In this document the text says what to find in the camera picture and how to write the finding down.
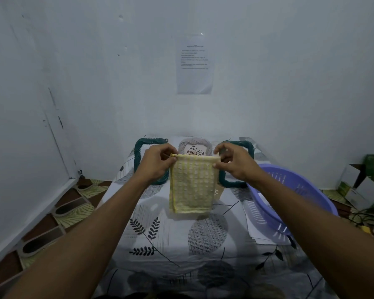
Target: purple laundry basket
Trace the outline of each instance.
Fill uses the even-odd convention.
[[[269,173],[274,179],[278,180],[295,193],[302,195],[308,199],[311,199],[314,203],[320,206],[322,209],[331,212],[338,216],[337,208],[334,204],[325,196],[319,189],[317,189],[310,181],[306,178],[279,166],[270,164],[259,165],[265,172]],[[259,191],[248,185],[251,191],[252,198],[254,199],[256,206],[263,219],[267,224],[277,230],[280,233],[292,236],[291,232],[281,220],[281,218],[269,208],[262,198],[258,195]]]

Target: washcloth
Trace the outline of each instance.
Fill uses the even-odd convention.
[[[208,213],[212,209],[219,170],[213,163],[219,156],[172,154],[169,209],[175,213]]]

